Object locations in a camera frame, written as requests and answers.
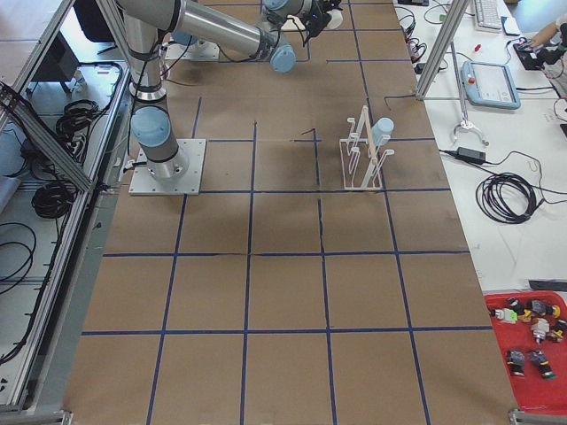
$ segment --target power adapter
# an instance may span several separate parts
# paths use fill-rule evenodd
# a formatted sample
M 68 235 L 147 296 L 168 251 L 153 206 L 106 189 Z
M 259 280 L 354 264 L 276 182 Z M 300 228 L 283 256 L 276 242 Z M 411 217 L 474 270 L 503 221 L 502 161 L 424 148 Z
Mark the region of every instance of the power adapter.
M 482 166 L 486 162 L 486 154 L 481 151 L 475 151 L 474 149 L 457 148 L 456 151 L 442 152 L 452 156 L 455 159 L 458 159 L 462 162 L 467 162 L 469 164 Z
M 420 62 L 419 64 L 416 64 L 416 66 L 414 66 L 414 72 L 415 72 L 417 75 L 421 75 L 426 65 L 427 65 L 427 62 Z M 437 72 L 443 71 L 443 70 L 445 70 L 445 69 L 446 69 L 446 68 L 441 68 L 441 67 L 439 67 L 439 69 L 437 70 Z

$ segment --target human hand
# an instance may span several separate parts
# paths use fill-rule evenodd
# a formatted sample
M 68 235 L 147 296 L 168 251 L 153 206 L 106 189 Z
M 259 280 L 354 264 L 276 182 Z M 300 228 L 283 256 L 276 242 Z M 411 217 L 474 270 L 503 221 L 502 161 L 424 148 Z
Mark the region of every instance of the human hand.
M 532 48 L 536 48 L 538 46 L 541 46 L 541 44 L 543 44 L 545 41 L 541 40 L 540 37 L 538 37 L 538 35 L 535 35 L 529 42 L 528 44 L 530 45 L 530 47 Z

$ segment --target floor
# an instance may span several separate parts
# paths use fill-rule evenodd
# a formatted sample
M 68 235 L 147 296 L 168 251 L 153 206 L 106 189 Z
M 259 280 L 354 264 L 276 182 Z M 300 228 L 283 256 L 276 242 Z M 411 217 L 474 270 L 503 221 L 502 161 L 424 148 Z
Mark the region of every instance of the floor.
M 305 50 L 290 36 L 287 75 L 174 68 L 175 132 L 208 139 L 202 193 L 120 187 L 66 393 L 74 423 L 509 423 L 427 113 L 384 103 L 416 84 L 395 11 L 358 0 L 344 14 Z M 342 190 L 338 139 L 363 104 L 396 125 L 374 193 Z

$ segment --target red tray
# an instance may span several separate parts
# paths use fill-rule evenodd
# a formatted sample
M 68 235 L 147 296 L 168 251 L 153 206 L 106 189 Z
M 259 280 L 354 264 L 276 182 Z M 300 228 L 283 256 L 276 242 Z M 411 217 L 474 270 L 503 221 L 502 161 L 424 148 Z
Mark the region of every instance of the red tray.
M 559 305 L 561 318 L 567 319 L 567 307 L 563 299 L 553 291 L 487 295 L 485 301 L 490 309 L 509 308 L 506 300 L 510 297 L 518 299 L 524 305 L 534 299 L 540 299 L 551 305 Z M 554 318 L 546 317 L 545 319 L 549 320 L 550 326 L 555 324 Z M 567 337 L 561 343 L 544 341 L 542 344 L 537 344 L 530 330 L 531 323 L 518 321 L 512 325 L 492 318 L 492 324 L 505 365 L 506 352 L 509 350 L 519 350 L 526 357 L 525 376 L 510 375 L 508 365 L 506 365 L 519 407 L 527 413 L 567 415 Z M 557 375 L 556 379 L 546 381 L 541 377 L 538 368 L 527 358 L 527 352 L 531 350 L 543 351 L 549 360 L 549 365 Z

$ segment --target robotic arm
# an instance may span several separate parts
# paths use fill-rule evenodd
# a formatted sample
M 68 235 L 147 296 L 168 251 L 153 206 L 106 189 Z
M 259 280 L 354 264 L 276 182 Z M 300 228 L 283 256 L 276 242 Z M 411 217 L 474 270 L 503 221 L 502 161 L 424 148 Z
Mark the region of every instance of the robotic arm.
M 296 63 L 293 48 L 282 34 L 288 15 L 299 17 L 308 40 L 325 27 L 340 24 L 340 1 L 265 0 L 254 27 L 192 0 L 116 0 L 124 11 L 132 59 L 131 129 L 147 157 L 151 176 L 162 181 L 181 177 L 190 161 L 173 135 L 161 84 L 159 48 L 166 33 L 189 34 L 244 53 L 252 60 L 269 58 L 274 70 L 287 73 Z

